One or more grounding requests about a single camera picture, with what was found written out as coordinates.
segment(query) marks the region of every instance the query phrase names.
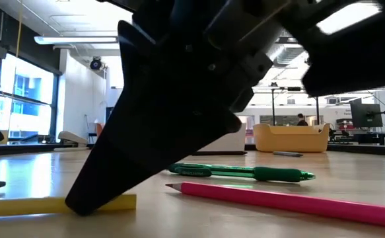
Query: computer monitor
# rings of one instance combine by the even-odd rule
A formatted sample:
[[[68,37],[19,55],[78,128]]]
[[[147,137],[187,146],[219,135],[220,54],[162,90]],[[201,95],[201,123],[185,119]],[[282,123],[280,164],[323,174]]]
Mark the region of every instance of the computer monitor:
[[[355,128],[383,127],[379,104],[351,104],[351,113]]]

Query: table surface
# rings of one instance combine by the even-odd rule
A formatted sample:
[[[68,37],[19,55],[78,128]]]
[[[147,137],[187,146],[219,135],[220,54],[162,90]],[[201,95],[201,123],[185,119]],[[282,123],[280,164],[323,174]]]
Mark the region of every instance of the table surface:
[[[0,198],[65,196],[89,151],[0,157]],[[95,214],[0,218],[0,237],[385,237],[385,227],[182,195],[171,182],[240,184],[250,188],[385,205],[385,156],[341,152],[301,158],[249,152],[188,157],[190,163],[297,168],[316,180],[291,184],[248,178],[191,178],[161,172],[130,190],[137,209]]]

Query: security camera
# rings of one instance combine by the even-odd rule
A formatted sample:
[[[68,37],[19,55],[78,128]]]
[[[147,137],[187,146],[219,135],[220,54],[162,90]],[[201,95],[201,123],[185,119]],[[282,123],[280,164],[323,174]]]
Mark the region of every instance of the security camera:
[[[96,70],[96,71],[100,71],[102,69],[102,62],[101,62],[101,57],[94,57],[91,61],[91,64],[89,65],[89,67],[92,69],[92,70]]]

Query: yellow pencil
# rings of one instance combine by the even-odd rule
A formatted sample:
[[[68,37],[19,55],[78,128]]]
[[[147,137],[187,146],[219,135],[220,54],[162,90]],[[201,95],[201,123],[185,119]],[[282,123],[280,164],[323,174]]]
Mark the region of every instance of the yellow pencil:
[[[136,201],[135,194],[124,194],[107,203],[98,211],[134,210]],[[66,206],[63,197],[0,199],[0,216],[66,213],[72,213],[72,210]]]

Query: fluorescent light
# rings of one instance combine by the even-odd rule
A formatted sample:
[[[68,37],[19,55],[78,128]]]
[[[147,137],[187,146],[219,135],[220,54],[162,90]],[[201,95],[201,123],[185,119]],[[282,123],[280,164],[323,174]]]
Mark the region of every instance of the fluorescent light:
[[[333,34],[380,12],[374,3],[354,3],[319,22],[317,26],[326,34]]]
[[[118,42],[117,36],[35,36],[37,44],[112,44]]]

